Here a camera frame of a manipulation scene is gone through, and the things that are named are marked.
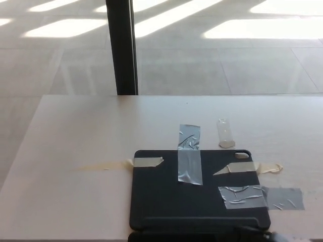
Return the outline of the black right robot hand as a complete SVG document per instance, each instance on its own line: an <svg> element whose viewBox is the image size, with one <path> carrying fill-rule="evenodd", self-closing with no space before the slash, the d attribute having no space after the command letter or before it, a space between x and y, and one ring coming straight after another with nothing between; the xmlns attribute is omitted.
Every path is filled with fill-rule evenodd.
<svg viewBox="0 0 323 242"><path fill-rule="evenodd" d="M238 241L271 241L272 233L250 226L239 226L235 230L238 233Z"/></svg>

